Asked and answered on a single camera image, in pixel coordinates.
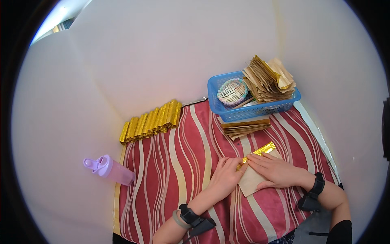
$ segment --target pink water bottle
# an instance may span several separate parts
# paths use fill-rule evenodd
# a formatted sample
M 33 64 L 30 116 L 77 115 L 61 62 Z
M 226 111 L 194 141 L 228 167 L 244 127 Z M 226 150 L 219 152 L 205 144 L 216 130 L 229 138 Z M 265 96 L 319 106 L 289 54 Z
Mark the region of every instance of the pink water bottle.
M 84 159 L 84 166 L 92 169 L 93 174 L 122 185 L 131 186 L 131 183 L 135 180 L 133 171 L 114 161 L 109 155 L 101 156 L 97 160 Z

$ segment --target small round basket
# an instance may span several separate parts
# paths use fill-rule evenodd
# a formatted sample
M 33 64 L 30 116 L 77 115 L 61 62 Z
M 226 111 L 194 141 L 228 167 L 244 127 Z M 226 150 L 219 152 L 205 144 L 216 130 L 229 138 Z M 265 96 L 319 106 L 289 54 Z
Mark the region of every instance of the small round basket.
M 236 105 L 244 100 L 248 94 L 248 87 L 242 79 L 226 81 L 217 92 L 218 99 L 225 105 Z

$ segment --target black wrist device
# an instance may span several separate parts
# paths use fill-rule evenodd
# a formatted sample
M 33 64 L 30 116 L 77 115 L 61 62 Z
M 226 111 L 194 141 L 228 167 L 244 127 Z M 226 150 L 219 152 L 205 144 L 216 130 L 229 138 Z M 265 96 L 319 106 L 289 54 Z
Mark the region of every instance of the black wrist device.
M 322 192 L 325 186 L 325 180 L 322 178 L 323 174 L 317 172 L 317 177 L 313 188 L 298 201 L 298 208 L 303 211 L 319 211 L 321 204 L 318 202 L 318 195 Z
M 196 235 L 200 235 L 208 230 L 211 230 L 216 226 L 214 220 L 212 218 L 202 218 L 192 211 L 192 209 L 187 207 L 187 204 L 182 204 L 179 206 L 181 210 L 180 217 L 187 224 L 191 225 L 193 230 L 190 231 L 190 237 L 185 240 L 187 242 L 189 239 Z

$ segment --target blue plastic basket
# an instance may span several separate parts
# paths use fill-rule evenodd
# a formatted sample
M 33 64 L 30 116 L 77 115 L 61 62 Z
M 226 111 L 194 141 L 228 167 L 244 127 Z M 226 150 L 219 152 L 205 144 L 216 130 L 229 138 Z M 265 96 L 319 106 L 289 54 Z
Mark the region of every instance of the blue plastic basket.
M 211 111 L 215 114 L 219 114 L 223 121 L 230 122 L 240 119 L 252 118 L 265 114 L 273 114 L 278 112 L 283 112 L 289 110 L 295 101 L 301 99 L 301 94 L 297 88 L 295 92 L 291 95 L 291 99 L 271 102 L 271 103 L 262 103 L 253 106 L 241 107 L 233 109 L 235 106 L 226 106 L 218 98 L 217 92 L 218 89 L 225 83 L 225 81 L 233 78 L 243 77 L 241 71 L 231 72 L 223 75 L 216 75 L 209 79 L 207 83 L 207 90 L 209 93 L 209 104 Z M 248 96 L 245 100 L 250 99 L 252 96 L 248 93 Z

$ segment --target white backdrop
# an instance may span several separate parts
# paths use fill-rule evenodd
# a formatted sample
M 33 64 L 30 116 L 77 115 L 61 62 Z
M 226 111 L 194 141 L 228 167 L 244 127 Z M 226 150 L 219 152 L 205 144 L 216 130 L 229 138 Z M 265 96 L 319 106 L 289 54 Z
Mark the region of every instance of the white backdrop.
M 111 243 L 114 184 L 82 166 L 119 160 L 123 123 L 172 98 L 207 96 L 213 75 L 254 54 L 282 59 L 320 127 L 351 202 L 354 242 L 383 191 L 385 73 L 342 0 L 93 0 L 31 46 L 12 111 L 23 196 L 51 243 Z

